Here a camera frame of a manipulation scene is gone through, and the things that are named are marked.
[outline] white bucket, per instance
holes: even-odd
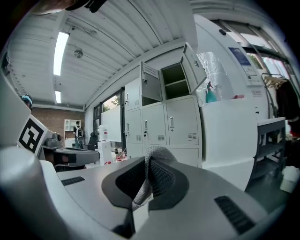
[[[282,171],[282,174],[283,180],[280,185],[280,189],[291,193],[295,189],[298,179],[300,177],[300,170],[299,168],[296,168],[294,166],[287,166]]]

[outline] teal bottle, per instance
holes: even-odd
[[[217,101],[215,94],[210,88],[212,88],[212,85],[209,81],[209,83],[207,84],[206,103],[212,103]]]

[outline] whiteboard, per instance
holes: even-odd
[[[101,114],[101,125],[107,126],[108,141],[122,142],[121,140],[121,116],[120,106]]]

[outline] door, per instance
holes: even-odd
[[[125,113],[125,136],[127,143],[142,144],[141,110]]]
[[[198,126],[193,98],[168,102],[170,145],[197,145]]]
[[[142,97],[162,101],[160,79],[158,70],[150,67],[144,62],[140,62],[140,79],[142,88]]]
[[[193,167],[198,166],[199,149],[198,148],[170,148],[170,152],[174,155],[178,162]]]
[[[144,144],[166,145],[164,105],[142,110]]]
[[[139,78],[125,85],[125,110],[132,110],[140,107],[140,86]]]
[[[143,146],[140,144],[128,143],[127,144],[127,158],[136,158],[143,156]]]
[[[201,62],[188,43],[184,45],[180,64],[187,80],[189,93],[192,94],[204,82],[207,75]]]

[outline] open cabinet door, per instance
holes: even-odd
[[[184,45],[180,64],[187,80],[189,93],[192,94],[204,82],[207,75],[202,64],[188,43]]]
[[[158,70],[140,62],[142,97],[162,101]]]

